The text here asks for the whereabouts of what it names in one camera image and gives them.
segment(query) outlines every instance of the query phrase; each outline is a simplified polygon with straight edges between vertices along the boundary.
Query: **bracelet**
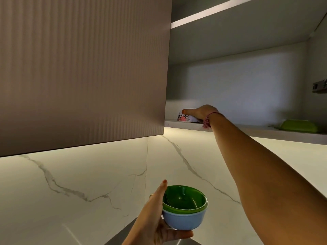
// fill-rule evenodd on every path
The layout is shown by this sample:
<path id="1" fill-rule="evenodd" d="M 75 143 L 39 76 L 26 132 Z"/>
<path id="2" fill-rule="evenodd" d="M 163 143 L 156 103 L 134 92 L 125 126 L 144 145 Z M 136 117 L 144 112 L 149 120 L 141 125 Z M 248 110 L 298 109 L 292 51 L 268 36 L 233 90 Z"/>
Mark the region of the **bracelet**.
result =
<path id="1" fill-rule="evenodd" d="M 207 116 L 206 116 L 206 118 L 203 120 L 203 128 L 205 128 L 205 129 L 208 129 L 209 127 L 211 128 L 211 125 L 210 125 L 210 123 L 209 123 L 209 116 L 210 115 L 212 115 L 213 113 L 218 113 L 218 114 L 220 114 L 220 115 L 222 115 L 221 113 L 219 113 L 219 112 L 211 112 L 211 113 L 209 113 Z"/>

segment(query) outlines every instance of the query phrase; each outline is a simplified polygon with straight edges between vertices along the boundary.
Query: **fluted cabinet door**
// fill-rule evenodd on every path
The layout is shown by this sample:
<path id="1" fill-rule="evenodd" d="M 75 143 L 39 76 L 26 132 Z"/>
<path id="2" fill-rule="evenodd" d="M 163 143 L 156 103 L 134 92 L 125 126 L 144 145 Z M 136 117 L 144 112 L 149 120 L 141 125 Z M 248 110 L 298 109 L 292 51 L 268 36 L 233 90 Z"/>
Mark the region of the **fluted cabinet door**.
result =
<path id="1" fill-rule="evenodd" d="M 0 156 L 163 133 L 172 0 L 0 0 Z"/>

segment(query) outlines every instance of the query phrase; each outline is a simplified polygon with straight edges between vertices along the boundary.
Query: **led strip light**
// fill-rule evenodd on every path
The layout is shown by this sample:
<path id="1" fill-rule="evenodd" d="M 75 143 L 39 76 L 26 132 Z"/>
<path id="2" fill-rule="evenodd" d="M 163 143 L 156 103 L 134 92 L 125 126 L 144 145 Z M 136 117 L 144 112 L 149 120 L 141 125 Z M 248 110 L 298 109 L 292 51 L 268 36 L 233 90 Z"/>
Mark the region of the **led strip light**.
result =
<path id="1" fill-rule="evenodd" d="M 192 22 L 192 21 L 195 21 L 195 20 L 198 20 L 198 19 L 202 19 L 202 18 L 207 17 L 209 15 L 213 15 L 215 13 L 224 11 L 226 9 L 238 6 L 238 5 L 243 4 L 243 3 L 247 3 L 249 1 L 252 1 L 252 0 L 230 0 L 230 1 L 227 1 L 225 3 L 219 4 L 219 5 L 214 6 L 212 8 L 208 8 L 208 9 L 206 9 L 204 11 L 198 12 L 198 13 L 196 13 L 194 15 L 185 17 L 185 18 L 183 18 L 181 20 L 177 20 L 177 21 L 175 21 L 175 22 L 173 22 L 171 24 L 170 29 L 173 29 L 173 28 L 178 27 L 178 26 L 182 26 L 184 24 L 187 24 L 189 22 Z"/>

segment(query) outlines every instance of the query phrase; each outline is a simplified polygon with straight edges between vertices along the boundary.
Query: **green container lid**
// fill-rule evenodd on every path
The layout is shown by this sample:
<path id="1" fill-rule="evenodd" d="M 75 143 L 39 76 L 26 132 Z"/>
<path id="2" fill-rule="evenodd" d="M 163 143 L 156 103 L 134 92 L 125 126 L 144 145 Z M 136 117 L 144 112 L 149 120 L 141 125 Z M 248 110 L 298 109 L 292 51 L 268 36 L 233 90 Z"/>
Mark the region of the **green container lid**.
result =
<path id="1" fill-rule="evenodd" d="M 283 131 L 318 133 L 318 127 L 308 120 L 287 119 L 278 128 Z"/>
<path id="2" fill-rule="evenodd" d="M 208 200 L 202 192 L 184 185 L 168 186 L 162 199 L 162 208 L 175 214 L 197 213 L 207 206 Z"/>

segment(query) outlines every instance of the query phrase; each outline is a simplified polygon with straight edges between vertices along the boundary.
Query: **hand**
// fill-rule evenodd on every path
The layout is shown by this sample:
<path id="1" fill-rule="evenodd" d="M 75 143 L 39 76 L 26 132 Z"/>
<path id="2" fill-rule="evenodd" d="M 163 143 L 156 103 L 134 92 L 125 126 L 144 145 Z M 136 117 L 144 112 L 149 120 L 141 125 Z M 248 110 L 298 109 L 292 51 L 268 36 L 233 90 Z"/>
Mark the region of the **hand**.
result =
<path id="1" fill-rule="evenodd" d="M 207 115 L 209 115 L 212 112 L 218 112 L 217 108 L 210 106 L 210 105 L 204 105 L 196 109 L 184 109 L 182 110 L 182 114 L 185 115 L 191 115 L 197 119 L 205 119 Z"/>
<path id="2" fill-rule="evenodd" d="M 164 180 L 150 196 L 122 245 L 162 245 L 166 241 L 186 239 L 193 231 L 173 230 L 161 219 L 162 198 L 167 189 Z"/>

